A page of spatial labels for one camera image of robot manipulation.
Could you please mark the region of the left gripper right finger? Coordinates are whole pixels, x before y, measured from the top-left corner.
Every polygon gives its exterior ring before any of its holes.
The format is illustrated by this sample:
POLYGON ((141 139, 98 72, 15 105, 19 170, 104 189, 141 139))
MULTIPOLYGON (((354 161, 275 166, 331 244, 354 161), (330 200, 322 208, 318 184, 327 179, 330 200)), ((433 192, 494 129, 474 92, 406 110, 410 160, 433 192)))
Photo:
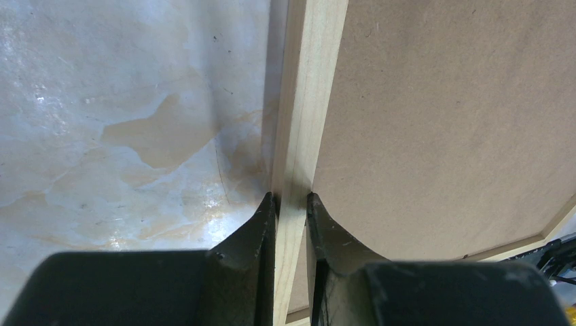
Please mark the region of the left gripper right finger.
POLYGON ((548 281, 516 261, 391 261, 307 197, 312 325, 567 325, 548 281))

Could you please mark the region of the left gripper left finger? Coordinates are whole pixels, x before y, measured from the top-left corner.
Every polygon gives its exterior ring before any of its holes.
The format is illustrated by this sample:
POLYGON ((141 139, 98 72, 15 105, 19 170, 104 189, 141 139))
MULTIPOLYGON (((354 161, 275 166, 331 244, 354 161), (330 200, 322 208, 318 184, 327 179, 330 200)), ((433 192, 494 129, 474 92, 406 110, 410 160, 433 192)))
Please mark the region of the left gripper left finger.
POLYGON ((209 250, 64 252, 32 273, 5 325, 271 325, 276 207, 209 250))

